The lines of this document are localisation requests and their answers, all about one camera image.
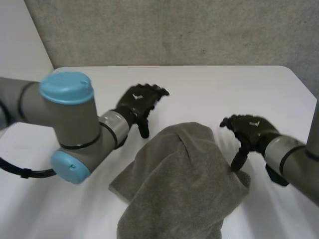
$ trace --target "crumpled towel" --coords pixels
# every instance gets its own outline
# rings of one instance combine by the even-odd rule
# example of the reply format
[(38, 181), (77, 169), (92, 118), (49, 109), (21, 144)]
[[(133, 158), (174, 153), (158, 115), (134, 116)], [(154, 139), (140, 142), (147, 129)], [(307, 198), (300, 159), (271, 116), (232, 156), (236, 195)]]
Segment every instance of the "crumpled towel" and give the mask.
[(129, 203), (117, 238), (220, 239), (223, 219), (249, 186), (246, 173), (230, 171), (210, 128), (169, 126), (110, 184)]

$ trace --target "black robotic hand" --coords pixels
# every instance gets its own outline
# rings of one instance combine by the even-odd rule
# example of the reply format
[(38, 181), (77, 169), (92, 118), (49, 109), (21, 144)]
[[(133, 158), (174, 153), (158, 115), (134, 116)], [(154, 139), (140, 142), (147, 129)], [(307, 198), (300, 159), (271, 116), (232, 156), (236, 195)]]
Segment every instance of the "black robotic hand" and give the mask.
[(130, 87), (116, 105), (114, 111), (120, 113), (130, 127), (136, 123), (139, 126), (143, 138), (150, 135), (148, 116), (157, 102), (163, 97), (169, 96), (169, 92), (157, 85), (136, 85)]
[(233, 131), (241, 147), (231, 164), (232, 171), (238, 171), (247, 160), (249, 152), (256, 151), (265, 156), (267, 145), (280, 135), (278, 130), (265, 118), (251, 115), (233, 115), (225, 118), (220, 127)]

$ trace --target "gray towel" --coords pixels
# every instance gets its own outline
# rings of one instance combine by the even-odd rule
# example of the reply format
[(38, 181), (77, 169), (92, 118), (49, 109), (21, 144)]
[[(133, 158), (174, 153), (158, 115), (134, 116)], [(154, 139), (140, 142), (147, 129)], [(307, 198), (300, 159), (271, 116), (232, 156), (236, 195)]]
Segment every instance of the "gray towel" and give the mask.
[(246, 173), (230, 171), (210, 128), (169, 126), (110, 184), (129, 203), (117, 238), (220, 239), (223, 219), (249, 185)]

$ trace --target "white table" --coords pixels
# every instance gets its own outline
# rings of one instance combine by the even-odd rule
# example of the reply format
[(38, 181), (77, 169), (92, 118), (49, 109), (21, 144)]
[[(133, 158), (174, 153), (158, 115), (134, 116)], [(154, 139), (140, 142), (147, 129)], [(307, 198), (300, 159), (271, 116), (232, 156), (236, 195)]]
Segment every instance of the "white table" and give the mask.
[[(136, 83), (157, 83), (171, 96), (150, 115), (151, 137), (180, 122), (210, 126), (228, 161), (239, 142), (220, 121), (232, 114), (266, 117), (282, 133), (307, 140), (316, 99), (281, 66), (72, 67), (95, 89), (98, 114), (111, 109)], [(126, 208), (109, 183), (147, 142), (134, 127), (125, 146), (114, 151), (81, 185), (59, 177), (21, 179), (0, 171), (0, 237), (3, 239), (115, 239)], [(48, 168), (58, 148), (50, 128), (17, 124), (0, 140), (0, 155), (21, 167)], [(293, 186), (272, 183), (260, 155), (252, 153), (244, 171), (252, 177), (250, 194), (224, 221), (224, 239), (317, 239), (319, 208)]]

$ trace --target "robotic arm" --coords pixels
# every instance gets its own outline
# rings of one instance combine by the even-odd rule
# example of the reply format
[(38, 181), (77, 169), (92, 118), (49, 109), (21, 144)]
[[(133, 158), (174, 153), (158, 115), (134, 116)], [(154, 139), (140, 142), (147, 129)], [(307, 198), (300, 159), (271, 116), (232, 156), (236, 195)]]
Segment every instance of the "robotic arm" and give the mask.
[(53, 127), (61, 146), (51, 157), (53, 170), (20, 169), (4, 160), (0, 166), (24, 178), (57, 173), (80, 184), (124, 144), (133, 124), (143, 138), (149, 136), (150, 110), (168, 95), (157, 85), (137, 85), (128, 89), (115, 109), (97, 117), (91, 81), (80, 72), (52, 74), (41, 83), (0, 78), (0, 130), (15, 122)]
[(317, 103), (307, 145), (278, 130), (262, 117), (250, 115), (225, 118), (220, 124), (233, 131), (241, 147), (232, 161), (238, 171), (249, 152), (263, 155), (271, 180), (281, 186), (291, 183), (319, 206), (319, 103)]

